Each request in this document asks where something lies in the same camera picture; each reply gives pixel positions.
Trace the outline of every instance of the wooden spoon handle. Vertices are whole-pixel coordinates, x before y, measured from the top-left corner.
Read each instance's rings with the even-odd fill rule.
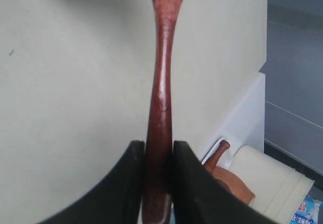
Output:
[[[214,152],[214,154],[205,162],[204,166],[206,167],[209,173],[213,173],[214,168],[217,166],[217,163],[222,156],[222,154],[230,148],[230,144],[223,140],[220,142],[219,147]]]
[[[152,0],[157,30],[156,64],[146,141],[144,224],[169,223],[172,155],[171,56],[175,25],[183,0]]]

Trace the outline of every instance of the plastic packaging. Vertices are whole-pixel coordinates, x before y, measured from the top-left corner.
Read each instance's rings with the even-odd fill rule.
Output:
[[[317,224],[320,206],[321,202],[319,200],[306,197],[299,205],[290,224]]]

